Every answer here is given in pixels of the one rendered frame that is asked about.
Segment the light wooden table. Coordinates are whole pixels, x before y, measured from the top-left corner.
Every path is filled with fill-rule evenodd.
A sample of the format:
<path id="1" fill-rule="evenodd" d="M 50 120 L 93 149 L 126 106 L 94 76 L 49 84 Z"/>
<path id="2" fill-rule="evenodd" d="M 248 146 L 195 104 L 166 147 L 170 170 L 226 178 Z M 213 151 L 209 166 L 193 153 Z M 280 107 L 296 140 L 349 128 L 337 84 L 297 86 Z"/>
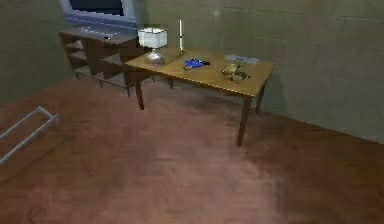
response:
<path id="1" fill-rule="evenodd" d="M 224 94 L 242 98 L 243 106 L 236 142 L 238 146 L 241 146 L 252 99 L 257 99 L 256 111 L 259 112 L 267 80 L 272 74 L 275 64 L 260 60 L 257 64 L 241 63 L 240 70 L 247 73 L 249 78 L 241 83 L 235 83 L 225 79 L 221 73 L 231 63 L 223 54 L 187 50 L 183 55 L 180 55 L 175 48 L 163 49 L 161 54 L 165 58 L 164 65 L 153 66 L 147 64 L 145 62 L 146 55 L 129 60 L 124 64 L 124 67 L 135 82 L 139 108 L 141 110 L 144 109 L 141 82 L 151 75 L 164 77 L 170 82 L 185 82 L 200 88 L 220 91 Z M 193 58 L 208 61 L 209 65 L 186 71 L 184 69 L 184 62 Z"/>

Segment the blue flat object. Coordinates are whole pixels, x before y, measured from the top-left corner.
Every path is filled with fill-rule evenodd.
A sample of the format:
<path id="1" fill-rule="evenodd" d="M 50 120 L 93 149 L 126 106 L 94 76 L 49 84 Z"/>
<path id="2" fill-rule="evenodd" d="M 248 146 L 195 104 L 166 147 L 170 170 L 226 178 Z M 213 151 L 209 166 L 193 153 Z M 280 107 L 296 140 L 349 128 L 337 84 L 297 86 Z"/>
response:
<path id="1" fill-rule="evenodd" d="M 184 69 L 188 71 L 188 70 L 193 70 L 195 68 L 203 67 L 206 65 L 209 65 L 208 61 L 193 58 L 191 60 L 186 60 L 184 62 Z"/>

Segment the white candle on holder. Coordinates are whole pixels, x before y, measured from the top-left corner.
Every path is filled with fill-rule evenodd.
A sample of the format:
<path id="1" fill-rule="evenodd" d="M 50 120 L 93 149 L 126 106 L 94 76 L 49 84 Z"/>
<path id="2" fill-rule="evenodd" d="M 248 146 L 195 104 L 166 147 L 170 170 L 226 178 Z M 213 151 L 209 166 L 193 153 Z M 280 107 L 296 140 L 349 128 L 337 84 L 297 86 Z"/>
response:
<path id="1" fill-rule="evenodd" d="M 183 20 L 179 19 L 179 48 L 180 55 L 184 54 L 184 31 L 183 31 Z"/>

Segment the white table lamp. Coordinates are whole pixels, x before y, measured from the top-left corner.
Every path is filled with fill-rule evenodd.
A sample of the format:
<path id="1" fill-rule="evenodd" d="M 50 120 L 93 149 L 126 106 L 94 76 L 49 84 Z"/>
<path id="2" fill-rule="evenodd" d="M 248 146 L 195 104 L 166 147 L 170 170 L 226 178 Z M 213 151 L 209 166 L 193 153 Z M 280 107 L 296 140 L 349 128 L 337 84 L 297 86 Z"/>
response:
<path id="1" fill-rule="evenodd" d="M 159 49 L 167 45 L 167 31 L 160 28 L 143 28 L 138 30 L 139 44 L 151 49 L 145 62 L 150 65 L 163 65 L 164 57 Z"/>

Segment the dark brown shelf unit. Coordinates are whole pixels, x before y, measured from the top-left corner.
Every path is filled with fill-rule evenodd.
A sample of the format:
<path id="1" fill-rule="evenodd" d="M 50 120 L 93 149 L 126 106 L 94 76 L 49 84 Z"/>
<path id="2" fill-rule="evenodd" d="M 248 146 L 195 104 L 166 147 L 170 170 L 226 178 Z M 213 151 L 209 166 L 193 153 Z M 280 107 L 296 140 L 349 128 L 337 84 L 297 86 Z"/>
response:
<path id="1" fill-rule="evenodd" d="M 130 80 L 124 64 L 148 53 L 148 47 L 139 44 L 135 32 L 75 27 L 59 32 L 62 47 L 76 78 L 87 76 L 99 82 L 125 89 L 135 82 Z"/>

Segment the grey television set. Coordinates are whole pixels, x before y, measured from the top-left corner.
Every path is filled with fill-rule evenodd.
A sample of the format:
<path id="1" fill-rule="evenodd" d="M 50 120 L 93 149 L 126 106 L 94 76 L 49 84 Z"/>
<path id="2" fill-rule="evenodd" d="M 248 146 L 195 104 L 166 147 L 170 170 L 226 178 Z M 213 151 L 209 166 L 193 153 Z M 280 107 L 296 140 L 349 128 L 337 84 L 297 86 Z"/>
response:
<path id="1" fill-rule="evenodd" d="M 131 33 L 138 30 L 136 0 L 58 0 L 64 19 L 90 30 Z"/>

